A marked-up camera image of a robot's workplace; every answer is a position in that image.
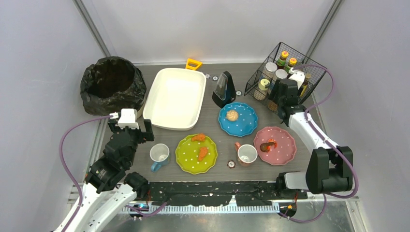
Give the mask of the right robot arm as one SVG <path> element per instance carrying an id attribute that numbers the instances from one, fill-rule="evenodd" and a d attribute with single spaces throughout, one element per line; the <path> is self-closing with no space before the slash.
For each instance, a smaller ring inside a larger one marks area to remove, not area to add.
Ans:
<path id="1" fill-rule="evenodd" d="M 277 105 L 278 116 L 293 130 L 311 153 L 307 170 L 285 172 L 277 177 L 279 189 L 308 190 L 313 194 L 350 191 L 354 185 L 353 152 L 329 139 L 298 102 L 298 83 L 277 80 L 269 100 Z"/>

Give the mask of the yellow lid spice shaker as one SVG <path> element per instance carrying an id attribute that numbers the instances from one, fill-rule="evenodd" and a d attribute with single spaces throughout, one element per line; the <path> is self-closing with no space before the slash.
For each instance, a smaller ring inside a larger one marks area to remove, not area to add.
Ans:
<path id="1" fill-rule="evenodd" d="M 264 100 L 268 94 L 269 86 L 270 81 L 268 79 L 261 79 L 258 82 L 258 87 L 254 91 L 254 98 L 258 101 Z"/>

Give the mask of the red sauce bottle yellow cap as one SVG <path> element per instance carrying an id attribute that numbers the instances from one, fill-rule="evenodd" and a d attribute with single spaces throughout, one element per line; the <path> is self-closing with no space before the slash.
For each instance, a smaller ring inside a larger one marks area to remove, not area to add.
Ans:
<path id="1" fill-rule="evenodd" d="M 284 66 L 284 70 L 289 73 L 290 69 L 293 68 L 297 64 L 297 59 L 296 58 L 290 58 L 289 62 L 286 63 Z"/>

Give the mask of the pink lid spice shaker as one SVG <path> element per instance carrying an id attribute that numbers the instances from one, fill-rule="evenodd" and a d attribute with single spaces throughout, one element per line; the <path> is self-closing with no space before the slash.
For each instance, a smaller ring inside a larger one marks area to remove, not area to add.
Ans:
<path id="1" fill-rule="evenodd" d="M 277 112 L 278 111 L 278 105 L 276 103 L 274 103 L 272 100 L 267 101 L 267 107 L 272 112 Z"/>

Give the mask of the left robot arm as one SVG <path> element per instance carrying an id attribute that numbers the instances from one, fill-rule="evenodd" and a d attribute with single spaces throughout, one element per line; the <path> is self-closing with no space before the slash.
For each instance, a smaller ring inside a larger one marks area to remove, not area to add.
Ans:
<path id="1" fill-rule="evenodd" d="M 147 196 L 148 181 L 126 171 L 133 165 L 138 145 L 154 140 L 151 121 L 144 120 L 145 131 L 137 122 L 123 128 L 118 119 L 110 119 L 108 125 L 113 134 L 103 156 L 90 166 L 82 187 L 75 182 L 79 197 L 57 232 L 100 232 L 128 203 Z"/>

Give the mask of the yellow label oil bottle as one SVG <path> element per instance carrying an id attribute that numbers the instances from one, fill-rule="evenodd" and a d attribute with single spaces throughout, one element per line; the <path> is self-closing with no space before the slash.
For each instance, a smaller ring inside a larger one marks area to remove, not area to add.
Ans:
<path id="1" fill-rule="evenodd" d="M 301 87 L 298 90 L 299 97 L 302 97 L 304 95 L 304 92 L 308 88 L 310 78 L 311 78 L 311 74 L 306 73 L 304 82 L 302 83 Z"/>

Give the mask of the green polka dot plate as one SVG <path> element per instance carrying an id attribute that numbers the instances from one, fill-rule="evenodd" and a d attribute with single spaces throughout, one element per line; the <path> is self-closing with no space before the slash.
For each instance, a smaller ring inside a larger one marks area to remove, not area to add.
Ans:
<path id="1" fill-rule="evenodd" d="M 191 134 L 182 139 L 175 150 L 176 162 L 181 170 L 190 174 L 204 174 L 211 169 L 218 158 L 217 146 L 214 141 L 206 136 L 204 142 L 192 142 L 191 138 L 197 134 Z M 208 155 L 198 161 L 200 147 L 208 147 Z"/>

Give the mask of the grain jar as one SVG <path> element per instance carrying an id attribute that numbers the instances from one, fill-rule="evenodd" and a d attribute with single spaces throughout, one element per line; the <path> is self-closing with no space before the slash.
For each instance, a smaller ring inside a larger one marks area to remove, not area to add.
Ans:
<path id="1" fill-rule="evenodd" d="M 273 77 L 272 77 L 272 79 L 271 79 L 271 84 L 270 84 L 270 87 L 269 87 L 269 91 L 272 91 L 272 90 L 273 90 L 274 85 L 275 85 L 275 82 L 276 82 L 278 79 L 280 79 L 280 80 L 286 79 L 287 76 L 288 76 L 288 73 L 287 73 L 284 69 L 277 69 L 277 70 L 274 72 Z"/>
<path id="2" fill-rule="evenodd" d="M 266 64 L 263 65 L 262 68 L 262 73 L 260 74 L 260 80 L 262 79 L 267 79 L 267 80 L 272 80 L 274 77 L 275 71 L 278 69 L 276 63 L 274 62 L 267 62 Z"/>

